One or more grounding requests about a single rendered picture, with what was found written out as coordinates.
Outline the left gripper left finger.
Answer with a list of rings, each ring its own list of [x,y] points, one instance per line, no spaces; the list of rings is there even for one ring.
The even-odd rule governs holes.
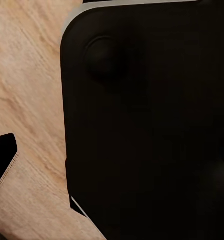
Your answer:
[[[12,133],[0,136],[0,178],[17,152],[15,137]]]

